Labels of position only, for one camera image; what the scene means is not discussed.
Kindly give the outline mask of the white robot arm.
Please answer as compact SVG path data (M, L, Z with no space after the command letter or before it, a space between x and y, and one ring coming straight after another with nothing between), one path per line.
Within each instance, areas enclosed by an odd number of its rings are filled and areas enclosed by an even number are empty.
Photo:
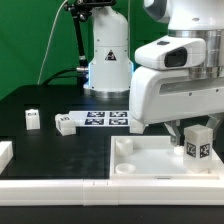
M94 56L85 91L129 95L129 131L163 123L179 141L182 119L224 121L224 0L136 0L133 25L109 6L92 9ZM136 32L130 60L128 29Z

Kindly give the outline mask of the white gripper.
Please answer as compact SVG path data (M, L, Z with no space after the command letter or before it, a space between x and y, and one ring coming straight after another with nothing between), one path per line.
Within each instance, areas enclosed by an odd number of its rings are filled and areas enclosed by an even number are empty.
M144 125L165 122L174 146L180 144L180 119L211 114L206 126L216 133L224 121L224 77L191 80L187 69L139 67L131 81L129 111Z

